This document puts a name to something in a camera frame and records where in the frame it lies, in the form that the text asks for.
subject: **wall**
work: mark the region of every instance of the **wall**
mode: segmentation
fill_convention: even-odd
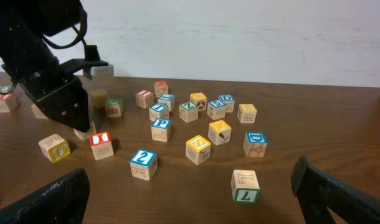
[[[118,76],[380,87],[380,0],[82,2]]]

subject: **wooden table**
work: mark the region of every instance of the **wooden table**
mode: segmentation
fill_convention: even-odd
[[[89,105],[98,131],[109,131],[115,156],[95,161],[89,140],[51,120],[35,119],[30,100],[19,88],[21,105],[0,114],[0,208],[52,180],[84,167],[90,197],[84,223],[304,223],[292,195],[290,174],[301,154],[331,175],[380,198],[380,88],[285,85],[268,83],[166,80],[176,96],[171,113],[173,134],[168,143],[151,140],[148,109],[136,106],[135,93],[153,89],[155,79],[115,78],[108,85],[82,79],[86,90],[104,88],[123,99],[122,118],[107,119]],[[9,77],[0,73],[0,85]],[[212,146],[211,158],[194,165],[185,156],[185,142],[207,137],[212,119],[205,111],[185,123],[178,104],[202,91],[209,100],[235,96],[235,113],[224,120],[232,126],[229,143]],[[255,124],[240,124],[239,103],[253,103]],[[246,131],[263,131],[269,141],[265,157],[246,157]],[[69,141],[72,155],[53,164],[38,141],[58,133]],[[129,160],[139,148],[157,152],[158,170],[148,182],[131,176]],[[255,205],[232,201],[234,169],[255,170],[260,198]]]

